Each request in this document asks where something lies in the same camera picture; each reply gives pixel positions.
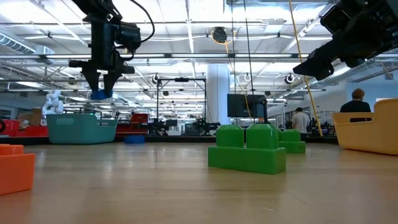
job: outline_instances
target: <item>yellow bin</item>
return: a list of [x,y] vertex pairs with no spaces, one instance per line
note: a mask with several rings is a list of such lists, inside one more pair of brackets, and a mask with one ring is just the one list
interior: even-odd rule
[[[345,149],[398,155],[397,113],[398,99],[378,101],[374,113],[333,113],[339,145]],[[373,120],[351,123],[351,118]]]

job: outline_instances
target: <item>dark shirt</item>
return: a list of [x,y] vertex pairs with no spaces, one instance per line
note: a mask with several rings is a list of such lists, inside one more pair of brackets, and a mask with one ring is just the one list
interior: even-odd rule
[[[369,103],[362,102],[358,100],[350,101],[344,104],[341,109],[340,113],[361,113],[361,112],[372,112]],[[371,121],[372,119],[366,118],[351,118],[351,122],[362,122],[362,121]]]

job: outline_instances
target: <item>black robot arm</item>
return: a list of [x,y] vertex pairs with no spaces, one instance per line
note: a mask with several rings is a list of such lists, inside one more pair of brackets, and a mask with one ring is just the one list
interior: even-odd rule
[[[123,73],[135,72],[134,67],[125,65],[125,61],[134,58],[135,51],[143,42],[140,29],[135,24],[121,21],[123,17],[112,0],[72,1],[87,15],[84,21],[91,23],[91,44],[89,45],[91,59],[87,62],[71,60],[69,67],[81,68],[81,73],[92,90],[92,100],[110,98],[118,78]],[[147,13],[141,5],[131,1]],[[122,58],[117,49],[127,49],[132,55],[129,58]],[[100,90],[98,86],[100,79],[98,70],[108,71],[108,74],[104,75],[104,90]]]
[[334,73],[340,59],[350,68],[398,46],[397,0],[341,0],[322,18],[333,40],[314,50],[293,69],[297,74],[322,80]]

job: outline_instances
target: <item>man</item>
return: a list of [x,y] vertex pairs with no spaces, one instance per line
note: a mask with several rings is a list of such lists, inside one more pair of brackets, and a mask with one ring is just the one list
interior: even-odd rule
[[340,109],[340,113],[371,112],[369,103],[363,102],[365,92],[362,89],[358,88],[354,90],[351,96],[353,97],[353,100],[344,104]]
[[310,125],[310,117],[303,113],[303,108],[299,107],[296,109],[296,113],[292,118],[292,127],[297,131],[300,131],[301,138],[307,137],[307,126]]

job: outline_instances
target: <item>blue container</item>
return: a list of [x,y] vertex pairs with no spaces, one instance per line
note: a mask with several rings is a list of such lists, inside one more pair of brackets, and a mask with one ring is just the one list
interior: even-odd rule
[[144,136],[126,136],[124,138],[124,143],[126,144],[143,144],[145,143]]
[[91,114],[49,114],[47,127],[53,144],[98,144],[112,142],[117,120],[97,120]]

